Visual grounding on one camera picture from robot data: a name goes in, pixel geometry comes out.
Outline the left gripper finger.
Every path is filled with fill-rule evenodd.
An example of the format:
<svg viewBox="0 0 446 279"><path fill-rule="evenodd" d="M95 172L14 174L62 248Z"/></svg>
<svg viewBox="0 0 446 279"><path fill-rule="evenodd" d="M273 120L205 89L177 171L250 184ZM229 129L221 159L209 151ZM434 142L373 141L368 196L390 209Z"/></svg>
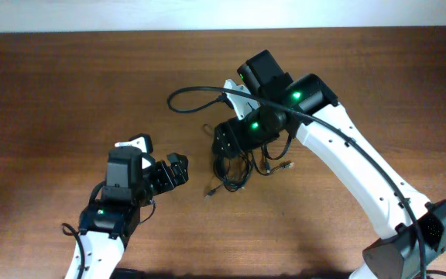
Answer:
<svg viewBox="0 0 446 279"><path fill-rule="evenodd" d="M185 155L170 153L166 157L172 166L177 165L182 171L188 168L188 158Z"/></svg>
<svg viewBox="0 0 446 279"><path fill-rule="evenodd" d="M187 183L189 180L187 168L181 164L172 164L171 170L173 172L173 186L178 187Z"/></svg>

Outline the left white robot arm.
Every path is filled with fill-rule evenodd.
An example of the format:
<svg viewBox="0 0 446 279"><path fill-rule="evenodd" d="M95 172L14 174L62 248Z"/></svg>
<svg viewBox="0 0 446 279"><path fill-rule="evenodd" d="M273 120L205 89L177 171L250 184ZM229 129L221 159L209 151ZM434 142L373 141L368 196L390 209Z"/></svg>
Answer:
<svg viewBox="0 0 446 279"><path fill-rule="evenodd" d="M188 181L186 156L171 153L155 161L137 146L116 146L108 153L105 179L94 187L78 228L62 231L75 238L66 278L110 278L138 225L140 209L153 198Z"/></svg>

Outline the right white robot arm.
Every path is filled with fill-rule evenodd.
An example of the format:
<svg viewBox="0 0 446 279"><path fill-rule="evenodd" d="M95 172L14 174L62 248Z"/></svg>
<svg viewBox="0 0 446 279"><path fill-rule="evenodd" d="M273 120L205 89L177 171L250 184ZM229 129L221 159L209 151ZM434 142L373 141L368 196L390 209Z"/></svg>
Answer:
<svg viewBox="0 0 446 279"><path fill-rule="evenodd" d="M355 278L422 278L446 251L446 200L432 202L381 157L315 74L293 79L270 52L238 68L222 88L235 117L218 125L213 151L226 158L287 132L317 155L354 196L378 235Z"/></svg>

